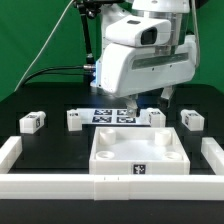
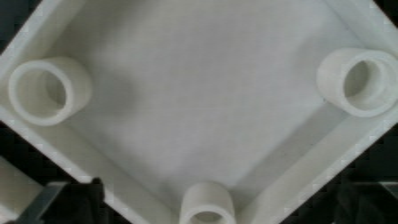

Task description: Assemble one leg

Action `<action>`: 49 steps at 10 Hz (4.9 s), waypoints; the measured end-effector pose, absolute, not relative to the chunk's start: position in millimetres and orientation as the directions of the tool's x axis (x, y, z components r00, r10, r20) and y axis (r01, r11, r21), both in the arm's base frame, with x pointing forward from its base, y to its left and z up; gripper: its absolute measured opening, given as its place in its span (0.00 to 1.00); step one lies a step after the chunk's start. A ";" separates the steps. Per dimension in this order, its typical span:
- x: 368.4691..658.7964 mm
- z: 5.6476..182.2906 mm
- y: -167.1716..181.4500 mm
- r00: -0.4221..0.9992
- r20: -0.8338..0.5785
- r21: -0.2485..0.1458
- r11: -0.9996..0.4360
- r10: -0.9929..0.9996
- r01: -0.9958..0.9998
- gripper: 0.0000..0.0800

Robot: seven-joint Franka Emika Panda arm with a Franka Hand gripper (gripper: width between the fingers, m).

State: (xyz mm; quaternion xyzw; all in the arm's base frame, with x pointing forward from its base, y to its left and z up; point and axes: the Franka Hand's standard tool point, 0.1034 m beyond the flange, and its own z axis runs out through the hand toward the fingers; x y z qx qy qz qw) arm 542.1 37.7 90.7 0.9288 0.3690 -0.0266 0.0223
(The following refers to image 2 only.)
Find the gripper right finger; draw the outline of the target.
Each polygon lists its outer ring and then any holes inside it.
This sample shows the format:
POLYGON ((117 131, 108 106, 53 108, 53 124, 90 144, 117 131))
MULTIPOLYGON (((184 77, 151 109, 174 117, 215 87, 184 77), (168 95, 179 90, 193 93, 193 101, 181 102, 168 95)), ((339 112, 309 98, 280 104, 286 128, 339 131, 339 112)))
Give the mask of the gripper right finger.
POLYGON ((398 181, 355 181, 355 224, 398 224, 398 181))

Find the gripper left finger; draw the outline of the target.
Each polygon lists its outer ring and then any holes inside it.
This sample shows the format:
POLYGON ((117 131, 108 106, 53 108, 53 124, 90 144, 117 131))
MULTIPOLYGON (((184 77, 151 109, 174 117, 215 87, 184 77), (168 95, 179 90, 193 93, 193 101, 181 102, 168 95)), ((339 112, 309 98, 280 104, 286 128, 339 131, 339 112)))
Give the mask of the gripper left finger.
POLYGON ((14 220, 14 224, 44 224, 44 214, 60 198, 65 186, 65 182, 51 182, 46 185, 17 219, 14 220))

